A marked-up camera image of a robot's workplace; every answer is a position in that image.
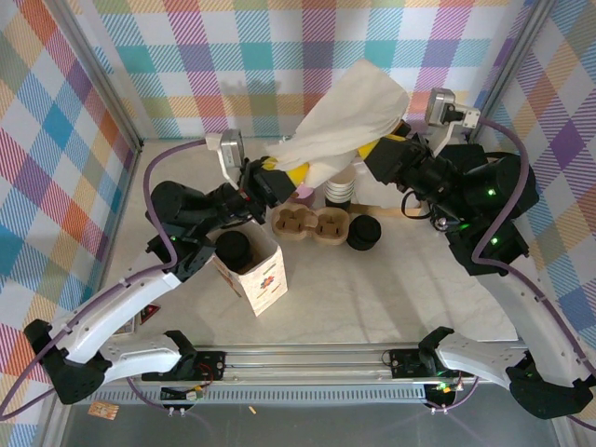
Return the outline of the aluminium frame rail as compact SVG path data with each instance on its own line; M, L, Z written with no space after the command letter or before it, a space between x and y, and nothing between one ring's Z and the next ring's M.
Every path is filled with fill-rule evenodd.
M508 385L507 368L530 358L527 350L507 343L479 343L451 334L434 347L422 345L245 345L191 346L168 336L154 341L118 341L104 345L88 361L68 360L67 370L82 378L79 400L107 383L139 376L143 381L198 382L193 363L199 350L224 351L226 366L222 381L249 380L275 383L305 383L317 380L358 383L394 379L381 361L388 349L417 348L426 366L471 373L501 386Z

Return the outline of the aluminium frame post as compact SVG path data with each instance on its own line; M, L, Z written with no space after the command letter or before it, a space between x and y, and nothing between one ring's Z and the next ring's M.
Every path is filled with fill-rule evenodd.
M79 26L74 12L70 9L67 0L45 0L47 8L64 32L67 40L74 50L82 67L85 69L93 86L98 90L106 108L111 113L118 129L122 132L129 146L139 153L143 143L139 132L136 130L132 119L120 101L108 74L97 58L92 45L87 40L85 33Z
M475 105L481 118L493 119L509 85L521 69L530 49L558 0L523 0L494 58Z

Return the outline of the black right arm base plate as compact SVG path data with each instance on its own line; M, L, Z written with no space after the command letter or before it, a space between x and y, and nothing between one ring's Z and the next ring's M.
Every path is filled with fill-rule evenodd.
M471 378L472 374L458 370L447 370L437 366L435 369L426 366L419 358L417 348L388 349L381 355L381 361L390 369L394 379L400 378Z

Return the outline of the grey metal base panel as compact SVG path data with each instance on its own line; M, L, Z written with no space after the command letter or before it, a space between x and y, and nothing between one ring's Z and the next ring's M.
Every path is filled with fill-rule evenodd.
M562 447L553 424L484 393L448 414L417 405L207 405L169 416L121 407L114 421L70 410L43 447Z

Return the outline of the stack of black cup lids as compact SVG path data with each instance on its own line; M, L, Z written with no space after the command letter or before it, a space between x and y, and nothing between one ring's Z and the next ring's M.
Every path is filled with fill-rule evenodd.
M381 235L381 224L375 218L359 215L349 226L346 242L354 250L368 251L379 241Z

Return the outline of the stack of brown cup carriers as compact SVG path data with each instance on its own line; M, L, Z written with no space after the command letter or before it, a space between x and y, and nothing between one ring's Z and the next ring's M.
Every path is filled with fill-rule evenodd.
M327 246L341 245L347 240L350 217L339 208L312 210L307 206L288 203L272 211L271 228L282 239L300 241L311 237Z

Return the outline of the black plastic cup lid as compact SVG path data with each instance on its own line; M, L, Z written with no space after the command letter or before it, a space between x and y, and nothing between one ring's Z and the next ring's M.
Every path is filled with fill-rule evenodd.
M216 239L216 254L224 262L247 262L251 258L251 244L243 233L228 231Z

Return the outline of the box of white napkins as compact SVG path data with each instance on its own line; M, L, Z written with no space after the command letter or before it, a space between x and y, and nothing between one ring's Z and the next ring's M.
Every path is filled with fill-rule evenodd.
M383 208L380 206L351 203L348 210L350 213L372 217L403 217L400 208Z

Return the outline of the orange tag sticker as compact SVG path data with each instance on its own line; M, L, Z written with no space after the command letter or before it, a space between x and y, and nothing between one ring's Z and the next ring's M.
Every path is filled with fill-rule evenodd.
M119 410L117 404L94 401L88 409L88 415L114 421Z

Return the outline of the stack of white napkins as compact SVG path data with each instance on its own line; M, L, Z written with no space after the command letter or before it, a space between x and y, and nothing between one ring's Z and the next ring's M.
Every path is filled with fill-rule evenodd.
M378 206L384 209L400 208L404 194L395 184L377 182L369 171L357 171L354 197L359 204Z

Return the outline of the white smiley print paper bag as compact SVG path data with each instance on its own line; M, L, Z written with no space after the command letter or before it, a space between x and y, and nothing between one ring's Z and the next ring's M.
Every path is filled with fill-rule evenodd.
M210 237L215 242L215 247L218 236L228 231L241 232L249 239L253 257L250 269L243 274L228 270L216 251L212 261L236 295L245 298L250 303L254 315L258 317L288 291L281 247L255 221L212 233Z

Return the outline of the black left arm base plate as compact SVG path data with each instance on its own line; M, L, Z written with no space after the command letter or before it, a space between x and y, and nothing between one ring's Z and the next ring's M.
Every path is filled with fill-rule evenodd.
M199 350L193 363L193 379L204 383L222 381L225 366L224 351Z

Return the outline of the white paper napkin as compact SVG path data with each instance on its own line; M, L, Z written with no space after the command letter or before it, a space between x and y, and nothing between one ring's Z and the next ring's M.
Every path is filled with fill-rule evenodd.
M316 188L343 171L358 149L390 134L410 102L407 91L364 59L355 62L323 95L293 136L266 152L287 171L308 163L303 184Z

